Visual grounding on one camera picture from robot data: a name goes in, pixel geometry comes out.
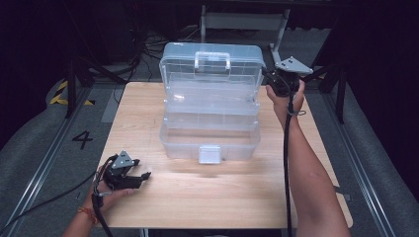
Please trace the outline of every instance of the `storage box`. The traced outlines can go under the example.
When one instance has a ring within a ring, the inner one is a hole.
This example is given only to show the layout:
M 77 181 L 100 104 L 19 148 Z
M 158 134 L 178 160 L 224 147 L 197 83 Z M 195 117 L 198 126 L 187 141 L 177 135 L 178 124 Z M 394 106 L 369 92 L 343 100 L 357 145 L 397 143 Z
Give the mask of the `storage box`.
M 168 157 L 251 158 L 260 141 L 263 66 L 254 45 L 168 43 L 160 61 L 167 96 L 160 138 Z

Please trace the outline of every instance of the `person's right arm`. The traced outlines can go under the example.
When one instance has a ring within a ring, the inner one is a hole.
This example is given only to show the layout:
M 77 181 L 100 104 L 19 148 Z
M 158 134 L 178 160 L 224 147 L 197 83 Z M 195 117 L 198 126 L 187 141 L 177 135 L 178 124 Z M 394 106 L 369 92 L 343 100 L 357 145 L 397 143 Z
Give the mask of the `person's right arm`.
M 270 86 L 266 89 L 284 128 L 289 99 L 277 97 Z M 295 111 L 302 106 L 303 90 L 304 83 L 301 81 L 293 100 Z M 290 122 L 289 176 L 298 217 L 297 236 L 350 236 L 333 184 L 305 139 L 296 116 Z

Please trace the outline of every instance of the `orange wristband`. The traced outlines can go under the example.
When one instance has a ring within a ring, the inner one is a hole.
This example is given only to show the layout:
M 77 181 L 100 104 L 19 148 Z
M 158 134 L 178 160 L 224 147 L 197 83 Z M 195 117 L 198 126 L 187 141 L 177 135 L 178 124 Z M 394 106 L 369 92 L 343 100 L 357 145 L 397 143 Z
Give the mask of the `orange wristband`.
M 93 222 L 94 224 L 97 224 L 97 223 L 98 223 L 98 218 L 96 217 L 96 215 L 95 215 L 95 213 L 92 211 L 92 209 L 90 209 L 90 208 L 86 208 L 86 207 L 83 207 L 83 206 L 80 206 L 80 207 L 77 209 L 77 212 L 85 212 L 85 213 L 89 216 L 89 218 L 92 220 L 92 222 Z

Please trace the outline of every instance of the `person's right hand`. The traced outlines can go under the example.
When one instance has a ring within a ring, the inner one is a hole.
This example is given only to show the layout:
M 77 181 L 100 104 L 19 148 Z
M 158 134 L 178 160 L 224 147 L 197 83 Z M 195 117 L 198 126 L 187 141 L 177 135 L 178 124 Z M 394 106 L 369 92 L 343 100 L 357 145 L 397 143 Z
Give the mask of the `person's right hand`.
M 293 98 L 293 110 L 295 112 L 298 112 L 299 110 L 301 110 L 302 103 L 304 102 L 304 88 L 305 88 L 305 83 L 299 80 L 299 89 L 295 93 L 295 96 Z M 278 120 L 281 123 L 281 126 L 284 128 L 286 125 L 288 105 L 289 105 L 290 98 L 278 97 L 277 95 L 275 95 L 275 92 L 270 85 L 266 86 L 266 93 L 268 97 L 272 100 L 272 102 L 274 103 L 275 114 L 277 115 Z

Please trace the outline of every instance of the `light wood surface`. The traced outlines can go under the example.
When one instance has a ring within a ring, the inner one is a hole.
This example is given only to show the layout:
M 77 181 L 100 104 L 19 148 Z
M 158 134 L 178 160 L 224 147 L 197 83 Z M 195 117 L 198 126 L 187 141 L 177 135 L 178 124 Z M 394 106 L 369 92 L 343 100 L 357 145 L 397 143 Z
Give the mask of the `light wood surface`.
M 150 179 L 109 209 L 111 227 L 124 228 L 286 228 L 283 132 L 260 88 L 261 142 L 247 161 L 201 165 L 198 159 L 166 156 L 159 132 L 164 114 L 164 85 L 131 82 L 126 85 L 100 165 L 125 150 L 141 166 L 128 173 L 152 171 Z M 307 103 L 299 118 L 307 140 L 335 186 L 339 186 Z M 338 195 L 348 226 L 353 220 Z M 293 207 L 293 225 L 297 226 Z

